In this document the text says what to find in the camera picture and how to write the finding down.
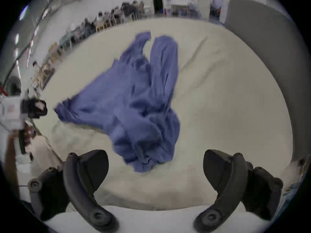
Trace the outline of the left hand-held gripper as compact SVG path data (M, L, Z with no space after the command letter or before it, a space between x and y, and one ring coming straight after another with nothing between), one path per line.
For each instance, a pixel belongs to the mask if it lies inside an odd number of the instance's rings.
M19 131L18 141L15 142L17 154L26 154L25 150L25 126L32 127L29 118L39 119L46 116L48 109L46 102L39 99L30 99L25 96L1 96L0 119L3 126L9 133Z

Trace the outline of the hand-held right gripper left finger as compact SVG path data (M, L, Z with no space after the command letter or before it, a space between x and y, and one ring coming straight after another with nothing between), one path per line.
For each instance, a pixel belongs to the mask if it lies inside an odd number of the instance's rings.
M71 203L97 231L116 232L118 220L101 207L94 197L108 169L108 155L104 150L92 150L80 156L69 153L57 168L49 167L28 182L34 215L41 221L47 221L65 212Z

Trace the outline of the person's left hand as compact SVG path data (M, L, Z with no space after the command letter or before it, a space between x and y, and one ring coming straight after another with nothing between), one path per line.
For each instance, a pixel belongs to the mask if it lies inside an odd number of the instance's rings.
M31 144L31 141L36 136L36 130L33 126L26 124L24 129L24 143L25 146Z

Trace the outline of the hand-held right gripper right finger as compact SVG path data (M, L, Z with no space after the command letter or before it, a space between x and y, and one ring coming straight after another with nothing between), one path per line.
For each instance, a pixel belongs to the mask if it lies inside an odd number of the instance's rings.
M278 208L283 182L262 167L253 167L242 153L219 150L204 153L203 171L217 192L215 202L194 220L197 232L210 233L220 227L242 202L246 211L271 220Z

